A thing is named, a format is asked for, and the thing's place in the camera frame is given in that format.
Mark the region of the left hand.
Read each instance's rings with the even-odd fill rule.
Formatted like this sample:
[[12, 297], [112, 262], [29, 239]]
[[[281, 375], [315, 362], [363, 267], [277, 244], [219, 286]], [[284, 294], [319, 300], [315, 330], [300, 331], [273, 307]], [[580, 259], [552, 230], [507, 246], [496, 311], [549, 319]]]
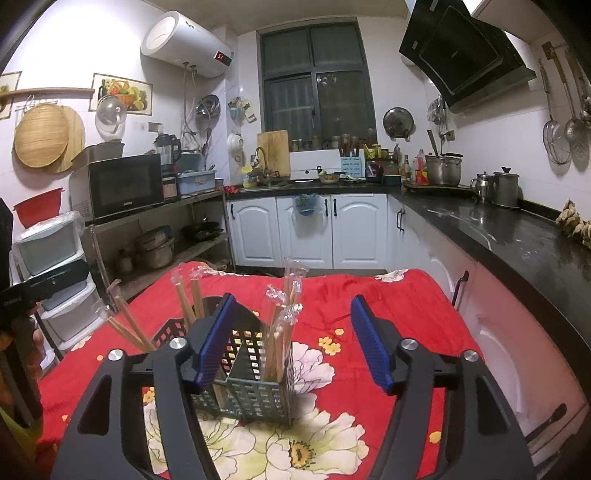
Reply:
[[27, 313], [12, 320], [1, 320], [1, 377], [8, 391], [13, 416], [24, 426], [42, 415], [38, 373], [45, 357], [43, 338], [35, 340], [38, 331], [33, 315], [36, 303]]

